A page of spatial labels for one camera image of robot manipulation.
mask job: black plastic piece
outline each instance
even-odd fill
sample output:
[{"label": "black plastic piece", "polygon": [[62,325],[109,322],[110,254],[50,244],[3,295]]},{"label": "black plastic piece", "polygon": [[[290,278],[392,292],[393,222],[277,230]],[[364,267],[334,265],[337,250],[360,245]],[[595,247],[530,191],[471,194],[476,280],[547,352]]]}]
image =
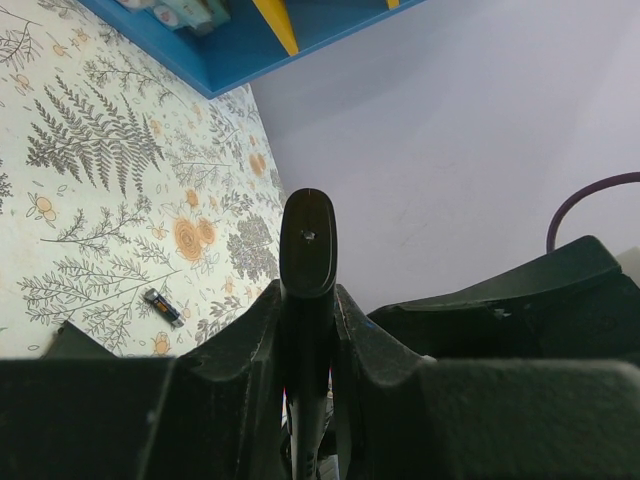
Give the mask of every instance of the black plastic piece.
[{"label": "black plastic piece", "polygon": [[638,478],[640,371],[617,362],[436,362],[338,286],[341,478]]},{"label": "black plastic piece", "polygon": [[64,322],[58,329],[51,347],[42,358],[116,358],[109,350],[88,335],[85,335],[73,323]]},{"label": "black plastic piece", "polygon": [[615,258],[583,237],[460,292],[369,317],[436,358],[614,358],[640,351],[640,335],[632,333],[639,304],[640,290]]},{"label": "black plastic piece", "polygon": [[337,267],[336,222],[324,193],[289,198],[282,220],[280,278],[284,384],[294,480],[314,479],[324,433]]}]

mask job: fern print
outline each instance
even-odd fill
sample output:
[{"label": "fern print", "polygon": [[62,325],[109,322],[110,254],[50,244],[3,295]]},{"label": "fern print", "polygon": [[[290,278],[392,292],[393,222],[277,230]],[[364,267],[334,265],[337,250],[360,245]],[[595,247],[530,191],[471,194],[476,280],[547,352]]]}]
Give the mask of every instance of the fern print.
[{"label": "fern print", "polygon": [[123,91],[128,92],[135,89],[136,93],[142,98],[146,98],[149,89],[153,89],[157,94],[158,105],[160,106],[170,97],[178,100],[183,106],[187,106],[182,98],[166,86],[168,81],[173,80],[167,71],[158,69],[154,72],[148,65],[141,62],[135,65],[122,52],[120,52],[120,57],[124,62],[124,67],[119,67],[114,60],[98,55],[95,61],[88,60],[85,62],[84,71],[89,79],[100,88],[104,88],[108,83],[115,80],[119,82],[119,86]]},{"label": "fern print", "polygon": [[125,197],[129,178],[142,192],[145,170],[150,165],[160,170],[158,160],[164,160],[147,120],[136,116],[124,95],[125,108],[120,113],[119,107],[87,84],[106,111],[99,113],[87,97],[75,93],[60,76],[56,80],[62,96],[57,96],[51,87],[44,87],[55,113],[35,101],[45,126],[31,124],[35,136],[28,137],[31,146],[27,165],[53,167],[60,174],[69,172],[78,182],[83,180],[83,171],[94,187],[98,180],[107,190],[115,170]]},{"label": "fern print", "polygon": [[[0,158],[0,167],[4,163],[4,160]],[[13,197],[11,193],[11,184],[8,182],[9,176],[6,173],[0,173],[0,215],[2,215],[2,204],[7,197]]]},{"label": "fern print", "polygon": [[222,113],[215,103],[209,104],[211,120],[209,122],[209,132],[211,132],[213,145],[216,147],[218,155],[231,155],[237,162],[240,171],[244,171],[242,164],[243,153],[242,144],[238,135],[239,129],[229,116]]},{"label": "fern print", "polygon": [[227,250],[233,268],[240,278],[245,274],[255,283],[264,275],[269,280],[278,276],[278,262],[268,248],[273,243],[264,219],[250,213],[247,220],[240,220],[238,234],[229,235]]},{"label": "fern print", "polygon": [[151,276],[133,258],[112,255],[101,260],[102,266],[65,257],[54,262],[54,271],[25,277],[18,285],[26,292],[26,314],[32,322],[58,325],[67,320],[81,321],[87,324],[87,333],[105,348],[122,354],[130,337],[134,304],[141,301],[141,288],[166,284],[167,278],[179,270],[167,262],[163,263],[165,274]]},{"label": "fern print", "polygon": [[176,150],[167,150],[165,156],[180,186],[201,191],[218,180],[222,183],[230,177],[230,164],[220,163],[221,152],[215,144],[196,145],[192,137],[176,130]]},{"label": "fern print", "polygon": [[253,200],[246,193],[240,195],[237,191],[232,190],[231,193],[225,194],[220,199],[220,207],[222,207],[222,215],[227,212],[233,213],[236,217],[241,216],[244,212],[248,212],[253,206]]},{"label": "fern print", "polygon": [[78,213],[73,218],[71,226],[58,235],[58,238],[40,239],[43,242],[75,244],[79,247],[80,253],[93,255],[100,259],[110,254],[109,240],[115,240],[118,245],[131,243],[131,240],[124,234],[126,226],[142,225],[151,211],[151,201],[140,195],[133,208],[129,208],[126,203],[121,203],[115,214],[107,207],[100,210],[100,220],[87,231],[87,219],[84,210],[79,208]]},{"label": "fern print", "polygon": [[284,205],[287,203],[287,194],[284,191],[284,187],[282,186],[282,180],[280,180],[280,175],[278,175],[278,170],[272,168],[269,171],[269,176],[271,177],[271,185],[278,190],[278,199],[280,200],[280,206],[284,208]]},{"label": "fern print", "polygon": [[198,322],[195,339],[198,345],[203,344],[213,335],[229,325],[238,316],[239,310],[246,308],[236,296],[226,297],[224,302],[211,302],[213,319],[202,319]]},{"label": "fern print", "polygon": [[50,12],[56,12],[58,17],[65,20],[73,14],[87,20],[88,10],[77,0],[38,0],[38,5]]},{"label": "fern print", "polygon": [[272,211],[278,213],[281,213],[284,207],[282,199],[282,195],[279,195],[279,197],[276,199],[268,193],[256,193],[256,200],[258,201],[258,203],[261,203]]},{"label": "fern print", "polygon": [[0,64],[11,66],[17,72],[24,69],[25,64],[40,56],[39,50],[42,50],[42,45],[33,38],[29,26],[42,25],[14,15],[0,6],[0,18],[5,16],[24,22],[20,28],[8,28],[4,33],[0,33]]},{"label": "fern print", "polygon": [[125,36],[122,35],[118,30],[105,22],[99,22],[100,29],[98,30],[98,34],[102,41],[108,45],[117,47],[121,42],[128,41]]}]

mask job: white wall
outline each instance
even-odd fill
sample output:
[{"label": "white wall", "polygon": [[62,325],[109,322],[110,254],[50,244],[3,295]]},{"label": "white wall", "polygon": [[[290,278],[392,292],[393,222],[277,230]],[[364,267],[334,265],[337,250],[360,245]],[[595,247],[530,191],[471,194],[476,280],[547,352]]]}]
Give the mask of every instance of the white wall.
[{"label": "white wall", "polygon": [[[567,196],[640,170],[640,2],[429,0],[253,87],[285,188],[333,199],[368,311],[541,255]],[[640,185],[559,239],[587,233],[640,244]]]}]

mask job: orange flower pattern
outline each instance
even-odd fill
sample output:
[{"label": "orange flower pattern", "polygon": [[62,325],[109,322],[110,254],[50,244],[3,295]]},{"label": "orange flower pattern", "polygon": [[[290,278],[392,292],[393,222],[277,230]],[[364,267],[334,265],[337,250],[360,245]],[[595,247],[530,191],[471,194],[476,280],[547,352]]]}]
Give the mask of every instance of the orange flower pattern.
[{"label": "orange flower pattern", "polygon": [[196,227],[186,218],[180,218],[176,221],[173,233],[178,250],[184,258],[191,262],[199,260],[202,255],[202,247]]},{"label": "orange flower pattern", "polygon": [[252,153],[251,155],[249,155],[249,165],[251,165],[251,170],[258,177],[262,177],[262,175],[264,175],[264,171],[267,168],[267,163],[265,162],[264,156],[261,153],[257,155],[255,153]]},{"label": "orange flower pattern", "polygon": [[216,228],[209,220],[201,218],[198,222],[197,230],[198,237],[203,243],[211,245],[216,241]]},{"label": "orange flower pattern", "polygon": [[198,206],[198,194],[195,190],[187,190],[187,203],[191,208]]}]

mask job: fern leaf pattern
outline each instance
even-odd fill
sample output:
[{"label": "fern leaf pattern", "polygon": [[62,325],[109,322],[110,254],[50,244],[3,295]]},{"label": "fern leaf pattern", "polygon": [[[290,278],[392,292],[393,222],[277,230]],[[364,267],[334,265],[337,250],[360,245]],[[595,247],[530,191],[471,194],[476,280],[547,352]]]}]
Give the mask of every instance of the fern leaf pattern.
[{"label": "fern leaf pattern", "polygon": [[[102,113],[59,75],[56,83],[61,95],[50,86],[44,87],[53,113],[39,100],[35,101],[44,127],[32,123],[35,135],[28,137],[31,147],[27,165],[52,167],[63,175],[68,172],[78,182],[86,177],[93,186],[97,186],[97,174],[106,190],[110,190],[115,180],[124,196],[131,177],[135,188],[142,192],[146,168],[153,165],[160,170],[159,160],[164,160],[146,121],[138,119],[123,94],[125,114],[89,85],[106,111]],[[112,178],[113,170],[116,179]]]}]

